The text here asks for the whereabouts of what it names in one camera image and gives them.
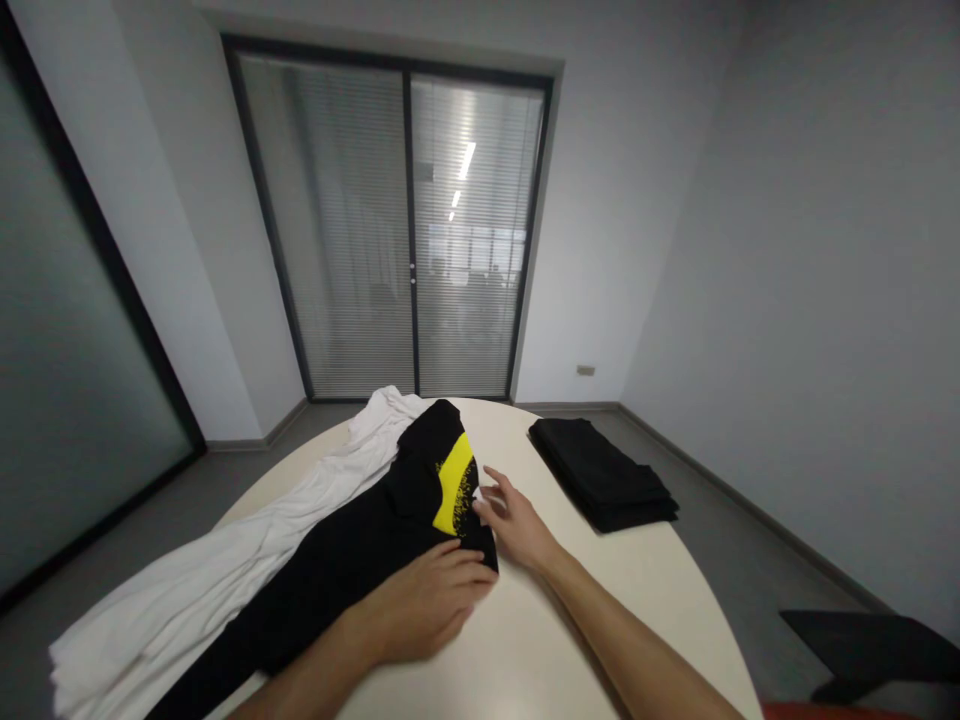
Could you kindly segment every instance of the white cloth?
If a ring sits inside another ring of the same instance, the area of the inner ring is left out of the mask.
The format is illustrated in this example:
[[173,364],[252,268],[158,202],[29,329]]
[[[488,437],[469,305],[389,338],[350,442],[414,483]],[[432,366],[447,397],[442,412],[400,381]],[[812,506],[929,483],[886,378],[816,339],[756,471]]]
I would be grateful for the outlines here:
[[151,563],[53,645],[54,712],[69,720],[140,720],[274,576],[320,520],[372,487],[397,440],[429,403],[377,390],[350,440],[289,493]]

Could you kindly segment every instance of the hand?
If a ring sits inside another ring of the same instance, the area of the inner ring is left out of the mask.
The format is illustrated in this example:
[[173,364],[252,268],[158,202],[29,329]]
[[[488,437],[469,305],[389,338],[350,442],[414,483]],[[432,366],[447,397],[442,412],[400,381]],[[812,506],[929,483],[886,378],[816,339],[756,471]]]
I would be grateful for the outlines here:
[[483,471],[497,482],[497,487],[481,487],[483,501],[476,500],[473,510],[497,534],[497,543],[524,567],[536,572],[544,570],[562,552],[530,501],[510,482],[510,478],[491,467]]
[[344,613],[351,632],[370,643],[374,664],[435,655],[493,588],[498,576],[480,564],[483,553],[459,545],[428,550]]

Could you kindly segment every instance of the red object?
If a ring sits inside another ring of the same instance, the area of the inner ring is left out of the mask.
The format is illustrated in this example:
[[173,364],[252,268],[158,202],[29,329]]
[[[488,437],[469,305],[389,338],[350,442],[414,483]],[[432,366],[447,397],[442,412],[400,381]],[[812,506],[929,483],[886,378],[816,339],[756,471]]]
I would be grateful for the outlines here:
[[765,703],[763,717],[766,720],[916,720],[912,715],[886,710],[809,703]]

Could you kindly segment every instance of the sliding glass door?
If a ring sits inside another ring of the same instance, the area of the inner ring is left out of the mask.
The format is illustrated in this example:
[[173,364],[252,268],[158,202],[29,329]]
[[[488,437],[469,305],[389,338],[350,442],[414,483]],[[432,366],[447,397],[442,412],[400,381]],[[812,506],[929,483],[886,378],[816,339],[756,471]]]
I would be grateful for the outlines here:
[[308,397],[506,397],[551,81],[224,44]]
[[420,388],[506,395],[543,92],[414,75]]
[[400,73],[240,61],[314,398],[415,390]]

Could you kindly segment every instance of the stack of folded clothes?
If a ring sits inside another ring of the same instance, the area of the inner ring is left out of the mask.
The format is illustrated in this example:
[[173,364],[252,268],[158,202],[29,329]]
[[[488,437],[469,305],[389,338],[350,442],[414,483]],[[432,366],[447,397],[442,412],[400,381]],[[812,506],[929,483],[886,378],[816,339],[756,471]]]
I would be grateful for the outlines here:
[[597,531],[677,519],[680,507],[657,474],[620,452],[590,421],[537,420],[530,441]]

